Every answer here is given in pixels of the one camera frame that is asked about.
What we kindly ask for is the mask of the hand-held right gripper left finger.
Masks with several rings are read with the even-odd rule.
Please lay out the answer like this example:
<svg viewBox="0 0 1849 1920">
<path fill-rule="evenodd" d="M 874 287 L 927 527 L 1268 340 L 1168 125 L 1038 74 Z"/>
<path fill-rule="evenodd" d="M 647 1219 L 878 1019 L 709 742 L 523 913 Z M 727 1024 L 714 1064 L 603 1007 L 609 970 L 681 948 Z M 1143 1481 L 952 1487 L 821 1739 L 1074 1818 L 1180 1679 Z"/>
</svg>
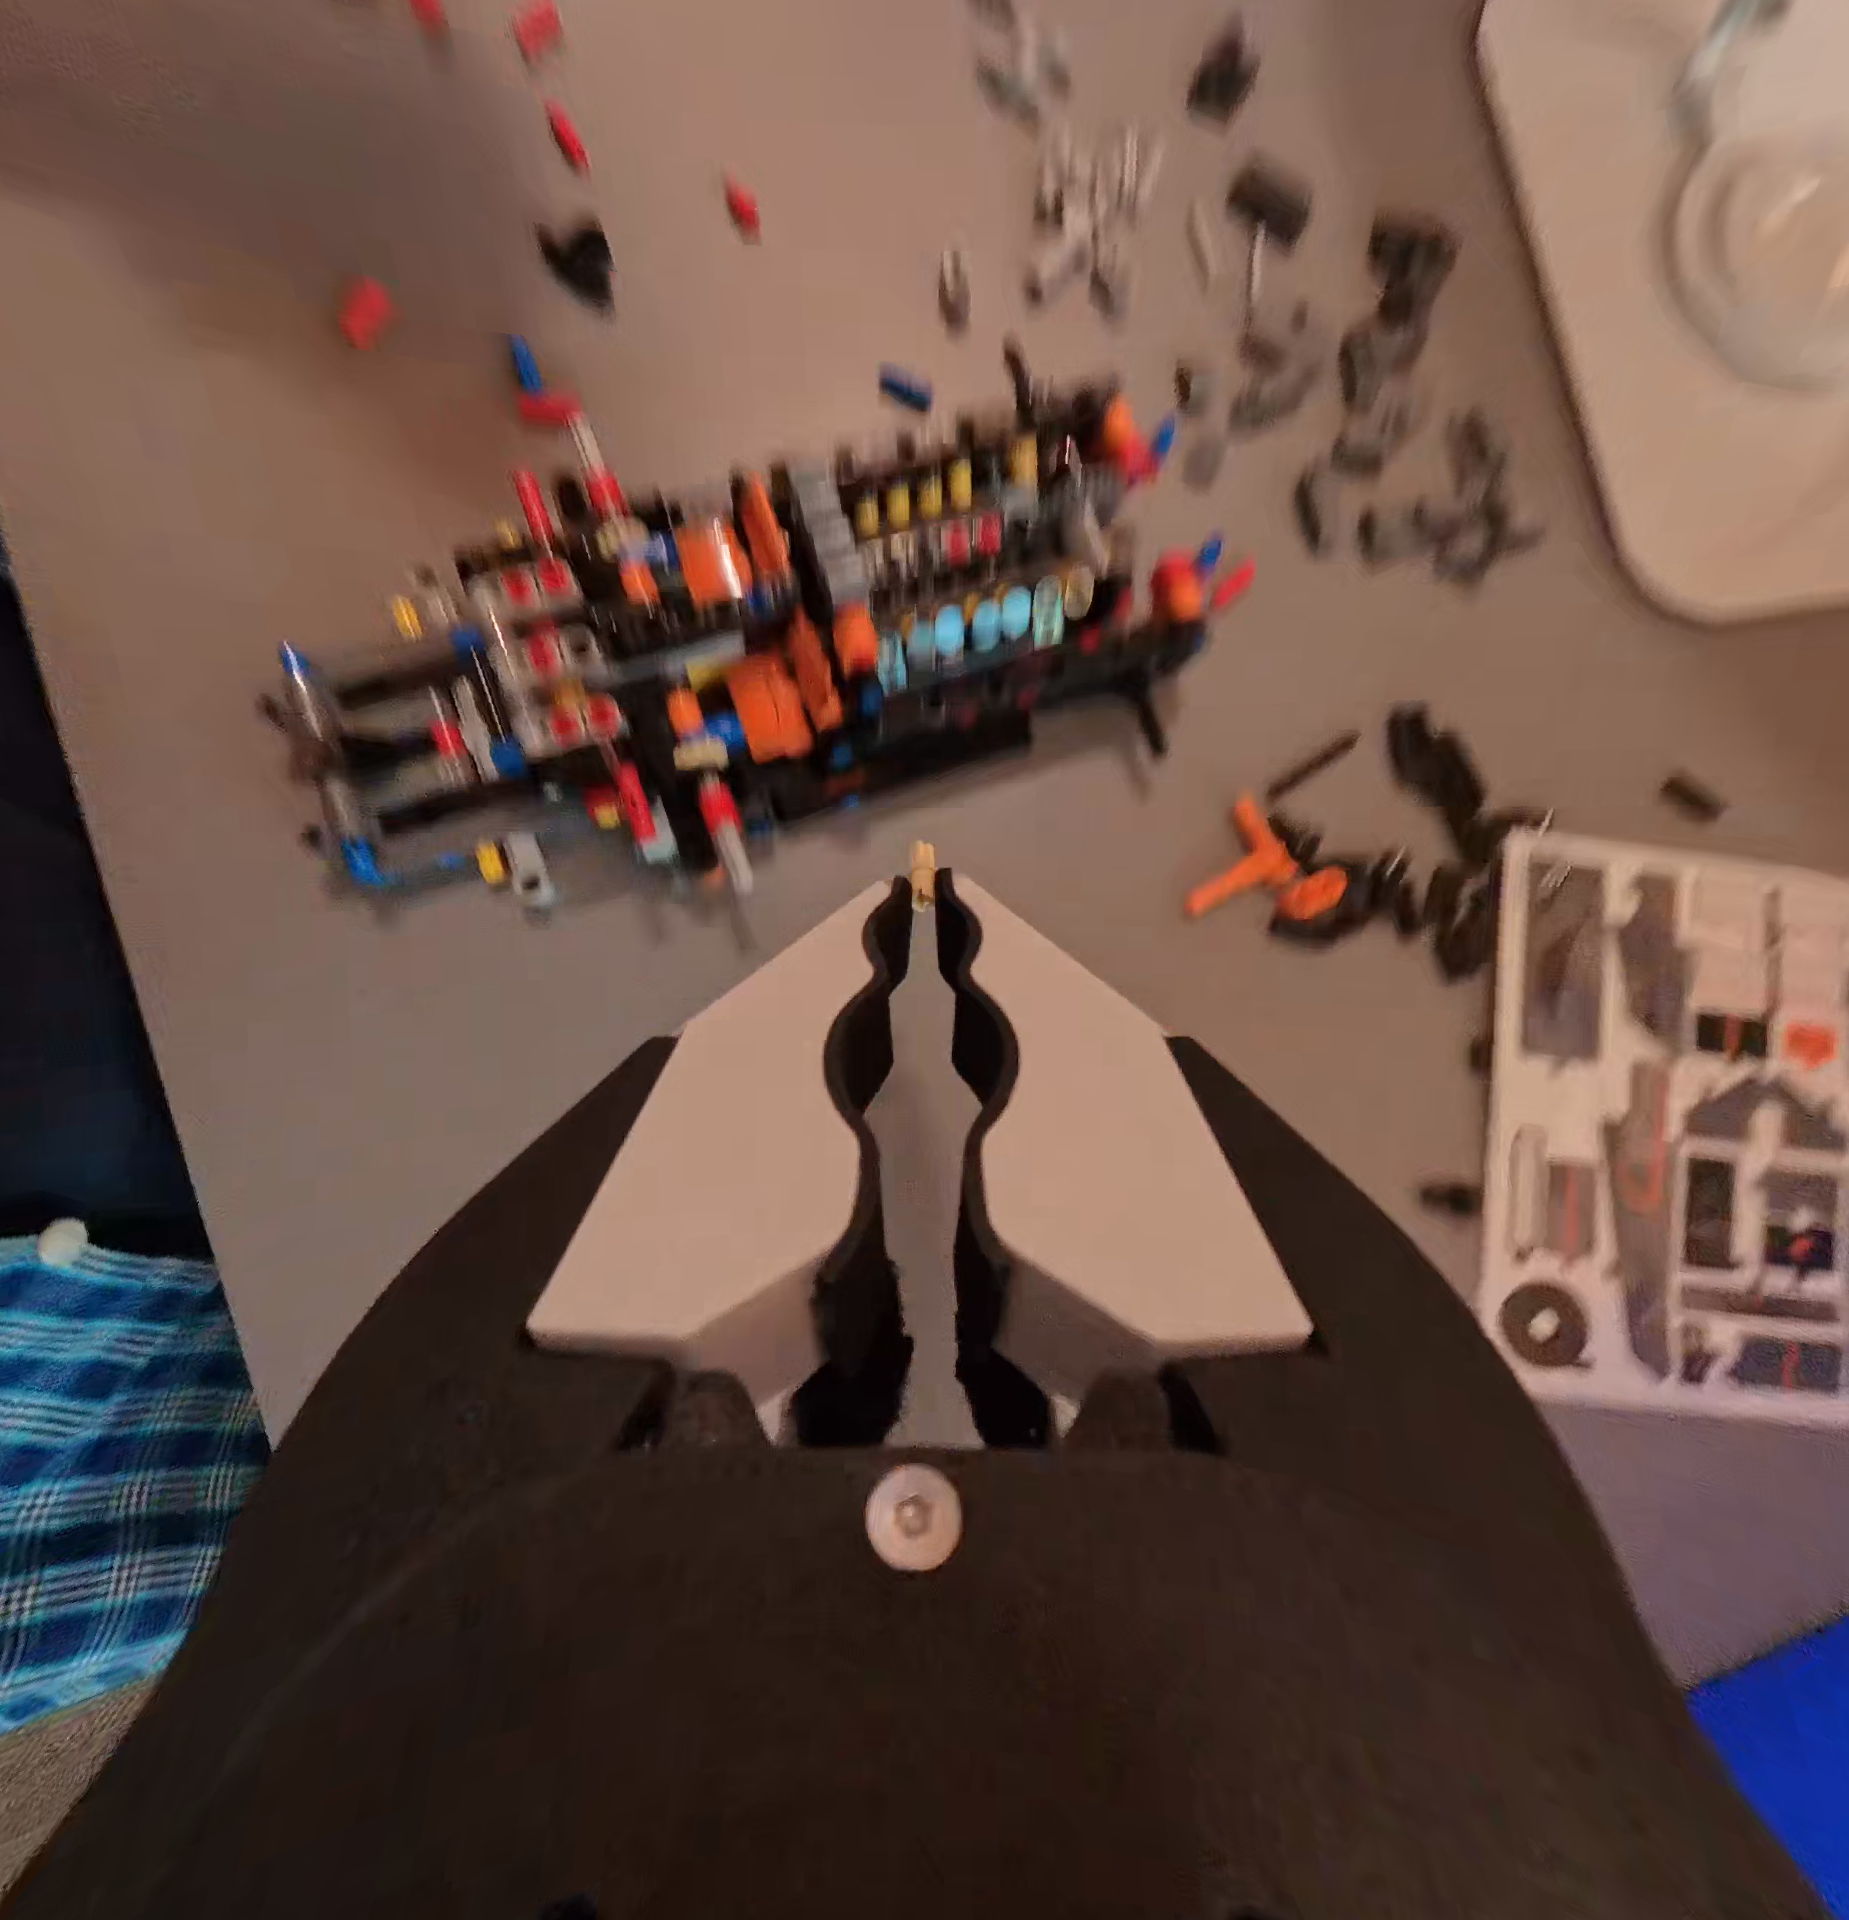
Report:
<svg viewBox="0 0 1849 1920">
<path fill-rule="evenodd" d="M 870 887 L 677 1029 L 526 1317 L 538 1349 L 728 1374 L 805 1447 L 888 1439 L 912 1337 L 868 1113 L 912 899 Z"/>
</svg>

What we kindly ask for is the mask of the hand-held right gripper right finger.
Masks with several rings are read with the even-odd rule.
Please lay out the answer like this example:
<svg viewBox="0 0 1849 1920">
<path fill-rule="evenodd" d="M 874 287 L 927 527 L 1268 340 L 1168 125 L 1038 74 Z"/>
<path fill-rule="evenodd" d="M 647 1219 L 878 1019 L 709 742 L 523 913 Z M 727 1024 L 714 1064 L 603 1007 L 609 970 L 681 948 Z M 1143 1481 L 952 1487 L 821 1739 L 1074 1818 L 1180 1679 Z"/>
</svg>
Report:
<svg viewBox="0 0 1849 1920">
<path fill-rule="evenodd" d="M 978 1103 L 952 1238 L 979 1443 L 1048 1449 L 1104 1377 L 1306 1349 L 1315 1320 L 1158 1020 L 971 878 L 935 875 Z"/>
</svg>

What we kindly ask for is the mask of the orange lego cross piece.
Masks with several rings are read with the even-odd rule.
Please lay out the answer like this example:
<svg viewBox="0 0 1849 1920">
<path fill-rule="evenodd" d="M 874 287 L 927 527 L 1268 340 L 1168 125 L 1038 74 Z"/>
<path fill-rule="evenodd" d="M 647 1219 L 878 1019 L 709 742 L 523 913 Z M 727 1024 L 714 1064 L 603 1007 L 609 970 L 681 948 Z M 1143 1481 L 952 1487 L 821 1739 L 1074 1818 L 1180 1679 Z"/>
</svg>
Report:
<svg viewBox="0 0 1849 1920">
<path fill-rule="evenodd" d="M 1250 891 L 1278 893 L 1298 878 L 1298 863 L 1276 829 L 1272 829 L 1260 801 L 1250 796 L 1238 800 L 1231 822 L 1243 842 L 1238 859 L 1215 878 L 1194 887 L 1184 897 L 1184 915 L 1202 921 L 1225 902 Z"/>
</svg>

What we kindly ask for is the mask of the pile of black lego pins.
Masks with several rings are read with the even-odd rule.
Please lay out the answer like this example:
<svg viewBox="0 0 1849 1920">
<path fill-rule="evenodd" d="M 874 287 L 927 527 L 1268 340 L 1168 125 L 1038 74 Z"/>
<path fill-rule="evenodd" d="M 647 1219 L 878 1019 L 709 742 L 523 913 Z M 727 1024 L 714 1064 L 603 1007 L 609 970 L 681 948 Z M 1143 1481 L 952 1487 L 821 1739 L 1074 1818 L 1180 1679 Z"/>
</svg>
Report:
<svg viewBox="0 0 1849 1920">
<path fill-rule="evenodd" d="M 1351 887 L 1332 921 L 1288 926 L 1276 919 L 1276 893 L 1268 915 L 1270 939 L 1306 951 L 1327 951 L 1349 937 L 1389 926 L 1403 945 L 1421 945 L 1448 982 L 1483 977 L 1498 939 L 1505 849 L 1516 832 L 1544 834 L 1548 809 L 1500 805 L 1467 739 L 1442 726 L 1424 706 L 1392 707 L 1383 726 L 1383 754 L 1396 786 L 1441 826 L 1441 859 L 1421 863 L 1408 847 L 1375 853 L 1337 851 L 1321 829 L 1298 820 L 1288 800 L 1347 758 L 1359 734 L 1339 734 L 1281 772 L 1265 791 L 1265 816 L 1288 847 L 1298 875 L 1343 865 Z"/>
</svg>

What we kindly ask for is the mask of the lego sticker sheet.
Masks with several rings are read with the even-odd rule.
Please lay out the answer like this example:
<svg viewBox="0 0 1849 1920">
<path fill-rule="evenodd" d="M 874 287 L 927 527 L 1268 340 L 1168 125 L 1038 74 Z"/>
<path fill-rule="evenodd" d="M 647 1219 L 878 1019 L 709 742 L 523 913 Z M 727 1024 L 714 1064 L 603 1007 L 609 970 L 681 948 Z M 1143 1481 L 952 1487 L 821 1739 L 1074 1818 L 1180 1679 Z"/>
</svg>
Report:
<svg viewBox="0 0 1849 1920">
<path fill-rule="evenodd" d="M 1849 878 L 1518 829 L 1475 1310 L 1540 1404 L 1849 1428 Z"/>
</svg>

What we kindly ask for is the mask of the black lego T connector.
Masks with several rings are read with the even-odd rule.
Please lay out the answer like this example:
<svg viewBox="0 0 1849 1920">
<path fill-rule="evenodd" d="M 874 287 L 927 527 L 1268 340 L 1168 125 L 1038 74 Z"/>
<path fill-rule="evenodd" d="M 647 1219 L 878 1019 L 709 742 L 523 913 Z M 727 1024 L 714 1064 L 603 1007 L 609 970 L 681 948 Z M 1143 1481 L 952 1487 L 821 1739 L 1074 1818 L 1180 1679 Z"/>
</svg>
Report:
<svg viewBox="0 0 1849 1920">
<path fill-rule="evenodd" d="M 616 310 L 616 253 L 596 218 L 565 228 L 536 227 L 535 242 L 545 268 L 575 301 L 599 314 Z"/>
</svg>

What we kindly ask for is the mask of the blue plaid shirt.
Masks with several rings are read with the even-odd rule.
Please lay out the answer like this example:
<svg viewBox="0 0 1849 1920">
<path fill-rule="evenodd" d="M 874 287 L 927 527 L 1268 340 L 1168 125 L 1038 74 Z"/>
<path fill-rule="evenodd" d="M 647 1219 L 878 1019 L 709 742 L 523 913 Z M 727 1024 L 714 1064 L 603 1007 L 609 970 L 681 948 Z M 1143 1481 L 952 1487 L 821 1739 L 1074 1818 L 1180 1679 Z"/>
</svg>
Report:
<svg viewBox="0 0 1849 1920">
<path fill-rule="evenodd" d="M 0 1739 L 159 1678 L 266 1459 L 213 1262 L 0 1237 Z"/>
</svg>

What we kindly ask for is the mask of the dark trousers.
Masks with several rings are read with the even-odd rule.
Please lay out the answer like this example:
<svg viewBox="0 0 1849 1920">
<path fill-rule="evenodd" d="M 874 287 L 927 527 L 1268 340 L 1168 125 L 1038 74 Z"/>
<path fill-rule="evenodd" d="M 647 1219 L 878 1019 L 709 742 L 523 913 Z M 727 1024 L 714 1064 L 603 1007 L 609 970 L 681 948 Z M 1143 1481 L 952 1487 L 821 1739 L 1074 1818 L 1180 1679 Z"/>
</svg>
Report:
<svg viewBox="0 0 1849 1920">
<path fill-rule="evenodd" d="M 212 1243 L 0 536 L 0 1237 Z"/>
</svg>

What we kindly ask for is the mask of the blue plastic bin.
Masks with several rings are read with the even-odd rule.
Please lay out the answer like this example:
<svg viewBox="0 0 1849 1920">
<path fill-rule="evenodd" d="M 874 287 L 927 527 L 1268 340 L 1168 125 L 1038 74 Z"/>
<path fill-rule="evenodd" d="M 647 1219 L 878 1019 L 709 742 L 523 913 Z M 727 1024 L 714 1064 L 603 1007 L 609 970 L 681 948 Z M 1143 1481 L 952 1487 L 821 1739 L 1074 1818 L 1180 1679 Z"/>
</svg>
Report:
<svg viewBox="0 0 1849 1920">
<path fill-rule="evenodd" d="M 1824 1905 L 1849 1918 L 1849 1615 L 1689 1687 L 1686 1705 Z"/>
</svg>

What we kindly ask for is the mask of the pile of dark curved panels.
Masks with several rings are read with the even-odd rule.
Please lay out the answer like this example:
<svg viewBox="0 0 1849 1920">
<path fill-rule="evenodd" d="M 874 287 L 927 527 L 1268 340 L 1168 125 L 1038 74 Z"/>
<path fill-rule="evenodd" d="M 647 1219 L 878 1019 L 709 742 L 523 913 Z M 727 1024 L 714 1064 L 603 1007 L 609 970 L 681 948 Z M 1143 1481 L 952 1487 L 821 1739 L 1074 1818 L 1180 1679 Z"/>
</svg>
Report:
<svg viewBox="0 0 1849 1920">
<path fill-rule="evenodd" d="M 1456 588 L 1475 588 L 1544 536 L 1516 511 L 1500 425 L 1481 408 L 1453 412 L 1442 425 L 1442 491 L 1381 493 L 1432 415 L 1421 370 L 1458 267 L 1458 232 L 1425 214 L 1375 214 L 1364 253 L 1370 307 L 1332 331 L 1312 303 L 1268 293 L 1270 262 L 1295 253 L 1312 215 L 1311 183 L 1256 152 L 1227 182 L 1222 206 L 1188 206 L 1184 232 L 1202 287 L 1234 284 L 1239 301 L 1239 384 L 1218 412 L 1215 367 L 1178 363 L 1173 425 L 1205 425 L 1188 439 L 1180 475 L 1195 491 L 1213 489 L 1231 449 L 1295 422 L 1334 387 L 1336 431 L 1290 489 L 1303 549 L 1323 559 L 1349 543 L 1370 570 L 1419 563 Z"/>
</svg>

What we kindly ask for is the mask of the white book stand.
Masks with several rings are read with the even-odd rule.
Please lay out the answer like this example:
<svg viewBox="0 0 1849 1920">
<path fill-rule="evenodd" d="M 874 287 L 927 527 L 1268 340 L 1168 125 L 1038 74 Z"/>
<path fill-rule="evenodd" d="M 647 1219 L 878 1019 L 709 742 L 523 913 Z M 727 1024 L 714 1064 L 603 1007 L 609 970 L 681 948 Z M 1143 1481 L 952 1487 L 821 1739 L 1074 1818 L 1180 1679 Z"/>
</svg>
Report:
<svg viewBox="0 0 1849 1920">
<path fill-rule="evenodd" d="M 1483 4 L 1612 548 L 1710 627 L 1849 610 L 1849 4 Z"/>
</svg>

